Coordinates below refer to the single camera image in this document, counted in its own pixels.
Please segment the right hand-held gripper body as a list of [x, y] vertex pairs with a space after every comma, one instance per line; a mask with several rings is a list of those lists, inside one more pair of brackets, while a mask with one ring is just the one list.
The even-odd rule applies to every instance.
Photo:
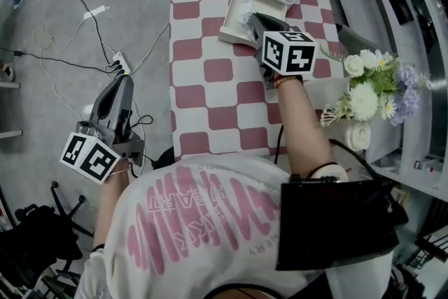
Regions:
[[257, 61], [267, 90], [274, 74], [311, 76], [315, 66], [315, 40], [306, 32], [263, 32]]

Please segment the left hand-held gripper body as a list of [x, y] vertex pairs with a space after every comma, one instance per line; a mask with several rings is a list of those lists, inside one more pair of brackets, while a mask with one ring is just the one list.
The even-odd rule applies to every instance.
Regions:
[[69, 135], [60, 162], [95, 183], [103, 183], [122, 159], [142, 166], [144, 141], [130, 126], [131, 111], [111, 122], [100, 123], [94, 116], [76, 124]]

